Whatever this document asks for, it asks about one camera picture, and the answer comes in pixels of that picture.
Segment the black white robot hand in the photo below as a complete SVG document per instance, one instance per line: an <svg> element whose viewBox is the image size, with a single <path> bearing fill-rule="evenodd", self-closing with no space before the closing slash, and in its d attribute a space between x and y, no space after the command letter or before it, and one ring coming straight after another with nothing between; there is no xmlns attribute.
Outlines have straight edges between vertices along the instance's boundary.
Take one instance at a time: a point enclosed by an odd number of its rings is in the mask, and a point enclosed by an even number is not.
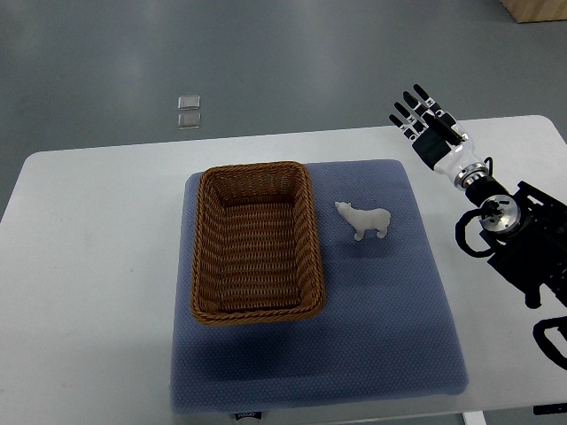
<svg viewBox="0 0 567 425"><path fill-rule="evenodd" d="M488 175L488 166L475 154L462 125L422 86L403 92L394 108L397 112L389 116L390 121L433 172L445 175L460 190Z"/></svg>

